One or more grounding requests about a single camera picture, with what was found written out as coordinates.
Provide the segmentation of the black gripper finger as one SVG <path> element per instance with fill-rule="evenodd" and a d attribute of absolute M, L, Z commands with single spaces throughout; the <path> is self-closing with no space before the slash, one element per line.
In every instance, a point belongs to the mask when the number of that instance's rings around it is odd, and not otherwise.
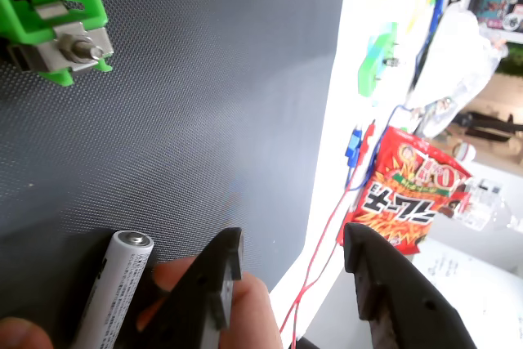
<path fill-rule="evenodd" d="M 374 348 L 474 348 L 457 310 L 377 231 L 344 226 L 345 270 Z"/>
<path fill-rule="evenodd" d="M 244 232 L 221 230 L 191 261 L 139 333 L 119 348 L 218 348 L 230 327 L 234 286 L 243 278 Z"/>

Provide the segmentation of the person's bare hand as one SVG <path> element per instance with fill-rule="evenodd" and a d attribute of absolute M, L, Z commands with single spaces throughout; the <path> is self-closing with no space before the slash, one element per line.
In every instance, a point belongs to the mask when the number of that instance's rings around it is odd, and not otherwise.
<path fill-rule="evenodd" d="M 193 257 L 184 257 L 156 265 L 155 284 L 164 291 L 172 290 L 185 274 Z M 235 282 L 230 314 L 230 327 L 221 334 L 221 348 L 281 348 L 279 327 L 262 280 L 248 272 Z M 52 348 L 47 333 L 35 323 L 21 318 L 1 320 L 1 347 L 19 349 Z"/>

